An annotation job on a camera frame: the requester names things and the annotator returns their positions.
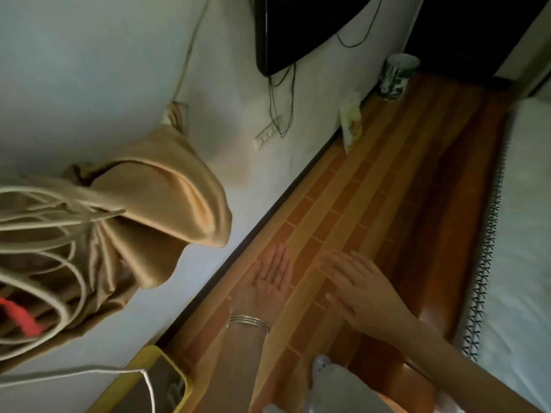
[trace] plastic bag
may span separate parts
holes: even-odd
[[[344,151],[352,152],[362,137],[362,111],[360,110],[360,93],[353,92],[341,104],[341,127],[343,130]]]

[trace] bracelet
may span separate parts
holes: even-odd
[[[251,316],[245,316],[245,315],[236,315],[231,316],[228,320],[227,328],[230,327],[231,323],[245,323],[245,324],[251,324],[253,326],[257,326],[258,328],[264,329],[264,332],[266,332],[266,336],[270,334],[270,325],[266,323],[264,320],[257,319],[256,317]]]

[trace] black flat screen tv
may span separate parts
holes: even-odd
[[[254,0],[256,64],[270,76],[337,33],[369,0]]]

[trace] wall socket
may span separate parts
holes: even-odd
[[[255,136],[254,142],[256,150],[260,150],[260,148],[264,147],[264,145],[266,145],[266,143],[268,143],[270,139],[278,134],[279,132],[277,130],[276,124],[272,121],[272,123],[268,124],[263,131]]]

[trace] gold satin fabric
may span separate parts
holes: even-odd
[[[83,311],[54,338],[0,362],[0,372],[84,335],[101,320],[124,309],[138,288],[150,289],[164,283],[189,243],[223,247],[229,239],[231,213],[222,185],[186,138],[171,126],[155,129],[105,165],[86,171],[73,166],[65,176],[72,182],[42,177],[27,179],[91,208],[107,211],[124,208],[126,212],[91,224],[77,241],[73,263],[84,274],[89,288]],[[28,204],[27,198],[15,201]],[[55,229],[0,233],[2,242],[59,235]],[[65,246],[55,252],[66,254],[67,250]],[[0,264],[18,272],[54,265],[33,254],[0,256]],[[68,269],[33,279],[60,295],[74,310],[80,287]],[[57,313],[49,305],[25,292],[0,285],[0,296],[23,305],[42,325],[57,322]],[[18,337],[20,332],[1,314],[0,337],[7,336]],[[0,352],[8,348],[0,345]]]

